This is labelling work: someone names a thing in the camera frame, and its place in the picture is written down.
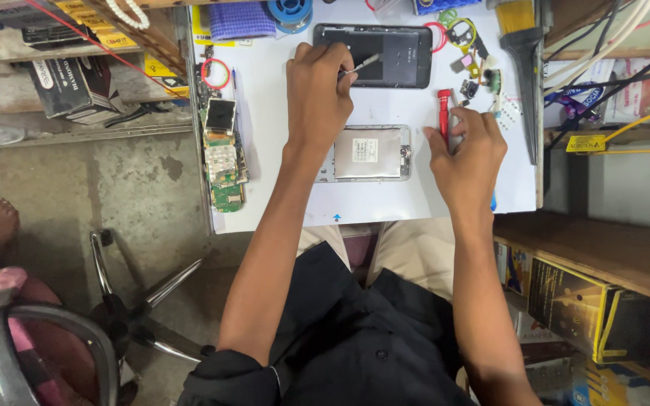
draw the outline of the red screwdriver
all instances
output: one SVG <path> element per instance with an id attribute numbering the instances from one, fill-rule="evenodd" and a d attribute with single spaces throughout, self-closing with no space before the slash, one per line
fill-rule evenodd
<path id="1" fill-rule="evenodd" d="M 448 97 L 451 97 L 450 89 L 438 90 L 438 101 L 440 102 L 440 134 L 446 142 L 446 148 L 450 151 L 450 143 L 448 142 Z"/>

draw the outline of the office chair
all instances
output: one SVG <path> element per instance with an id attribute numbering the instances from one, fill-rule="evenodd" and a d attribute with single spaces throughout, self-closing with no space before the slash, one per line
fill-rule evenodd
<path id="1" fill-rule="evenodd" d="M 109 230 L 92 231 L 90 244 L 95 260 L 97 279 L 102 291 L 102 303 L 95 306 L 89 317 L 51 303 L 10 303 L 0 306 L 0 406 L 41 406 L 36 391 L 25 378 L 17 350 L 14 347 L 8 319 L 41 320 L 58 324 L 88 344 L 97 374 L 99 405 L 116 406 L 119 401 L 119 360 L 131 342 L 153 348 L 187 361 L 200 362 L 201 356 L 214 352 L 206 345 L 200 356 L 188 355 L 167 342 L 155 337 L 143 324 L 152 309 L 175 290 L 192 272 L 199 268 L 201 259 L 162 283 L 139 305 L 127 309 L 117 296 L 107 278 L 103 247 L 111 245 L 113 237 Z"/>

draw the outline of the solder wire spool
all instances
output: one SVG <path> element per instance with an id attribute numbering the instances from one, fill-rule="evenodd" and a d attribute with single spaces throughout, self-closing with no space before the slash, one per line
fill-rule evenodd
<path id="1" fill-rule="evenodd" d="M 313 0 L 275 0 L 267 2 L 267 9 L 286 34 L 303 32 L 313 21 Z"/>

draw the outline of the yellow brush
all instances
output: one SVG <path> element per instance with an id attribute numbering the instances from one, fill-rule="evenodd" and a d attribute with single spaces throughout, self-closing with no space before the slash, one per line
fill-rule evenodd
<path id="1" fill-rule="evenodd" d="M 543 28 L 536 27 L 531 0 L 501 2 L 495 7 L 501 25 L 501 48 L 516 62 L 518 83 L 523 103 L 526 145 L 531 165 L 537 164 L 538 142 L 536 122 L 537 75 L 536 51 L 543 41 Z"/>
<path id="2" fill-rule="evenodd" d="M 495 14 L 498 15 L 498 23 L 501 25 L 503 34 L 527 30 L 536 26 L 531 0 L 501 3 L 495 7 Z"/>

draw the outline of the workbench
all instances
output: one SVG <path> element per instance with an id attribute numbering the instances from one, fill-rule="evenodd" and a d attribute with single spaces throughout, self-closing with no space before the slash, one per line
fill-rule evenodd
<path id="1" fill-rule="evenodd" d="M 257 224 L 269 200 L 280 167 L 282 147 L 287 141 L 287 94 L 285 63 L 292 58 L 300 42 L 312 43 L 313 28 L 318 23 L 378 24 L 374 14 L 364 2 L 336 2 L 326 5 L 315 2 L 313 21 L 308 29 L 292 35 L 278 33 L 278 38 L 254 39 L 249 46 L 215 46 L 214 57 L 223 60 L 237 74 L 237 101 L 243 109 L 246 123 L 240 133 L 251 180 L 244 184 L 245 204 L 237 212 L 220 213 L 212 209 L 212 229 L 215 233 L 250 231 Z M 459 17 L 470 18 L 480 37 L 497 60 L 495 68 L 501 69 L 505 78 L 506 94 L 517 97 L 515 64 L 498 44 L 498 20 L 485 4 L 458 9 Z M 422 25 L 434 21 L 438 14 L 412 16 L 406 25 Z M 440 34 L 433 36 L 433 47 L 438 46 Z M 203 62 L 204 45 L 194 44 L 195 63 Z M 445 47 L 433 54 L 430 85 L 426 89 L 366 89 L 352 88 L 350 97 L 355 105 L 348 125 L 405 124 L 411 130 L 411 174 L 406 181 L 316 183 L 305 212 L 304 226 L 329 224 L 369 223 L 390 220 L 408 220 L 429 217 L 447 217 L 448 208 L 436 187 L 430 172 L 430 151 L 423 126 L 438 127 L 439 89 L 455 89 L 464 79 L 466 71 L 455 74 L 449 64 L 462 52 L 455 46 Z M 228 85 L 222 97 L 233 98 L 235 93 Z M 459 100 L 465 97 L 457 93 Z M 470 108 L 488 111 L 493 95 L 481 87 Z M 509 145 L 501 165 L 495 195 L 496 212 L 526 212 L 539 207 L 540 170 L 531 165 L 524 138 L 523 122 L 518 120 L 503 130 Z M 196 134 L 202 145 L 201 134 Z M 203 198 L 209 196 L 203 190 Z"/>

